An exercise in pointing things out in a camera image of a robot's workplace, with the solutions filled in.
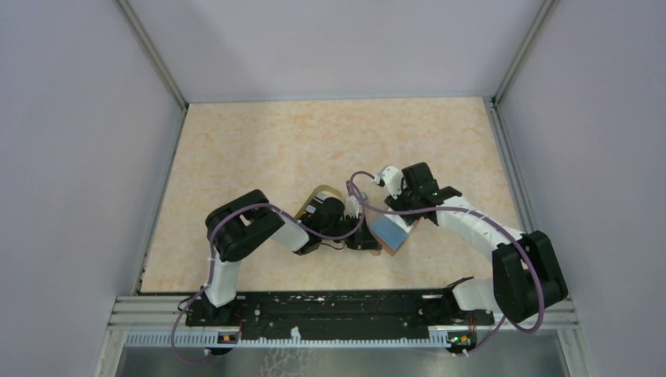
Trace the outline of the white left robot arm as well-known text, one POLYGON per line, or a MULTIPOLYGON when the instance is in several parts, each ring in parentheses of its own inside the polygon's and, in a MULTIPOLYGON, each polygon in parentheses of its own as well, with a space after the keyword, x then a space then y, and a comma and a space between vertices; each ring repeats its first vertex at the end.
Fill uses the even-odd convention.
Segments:
POLYGON ((267 240, 296 255, 310 254, 326 241, 355 251, 382 250, 357 199, 329 185, 317 186, 296 215, 255 189, 213 210, 205 226, 210 258, 202 297, 205 315, 217 325, 229 323, 236 313, 240 263, 267 240))

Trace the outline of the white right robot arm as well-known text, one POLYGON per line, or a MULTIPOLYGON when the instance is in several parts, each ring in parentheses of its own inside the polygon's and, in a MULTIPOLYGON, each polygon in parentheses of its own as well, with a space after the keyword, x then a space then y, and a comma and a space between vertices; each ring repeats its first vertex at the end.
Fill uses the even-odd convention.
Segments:
POLYGON ((388 192, 387 212, 371 225, 372 232, 395 253, 414 225, 426 219, 447 229, 482 253, 492 265, 492 277, 464 278, 449 289, 442 313, 453 324, 463 323, 473 310, 501 312, 519 323, 564 300, 569 290, 549 237, 506 228, 473 206, 451 187, 440 187, 426 163, 399 169, 384 167, 376 183, 388 192))

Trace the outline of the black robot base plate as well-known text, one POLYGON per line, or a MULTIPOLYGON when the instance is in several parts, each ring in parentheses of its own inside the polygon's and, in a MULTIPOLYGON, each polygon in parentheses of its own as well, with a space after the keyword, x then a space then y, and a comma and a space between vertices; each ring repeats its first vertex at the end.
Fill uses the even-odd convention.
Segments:
POLYGON ((248 291, 219 308, 207 298, 186 311, 189 327, 240 327, 243 340, 420 340, 431 326, 493 325, 485 310, 463 311, 448 288, 366 291, 248 291))

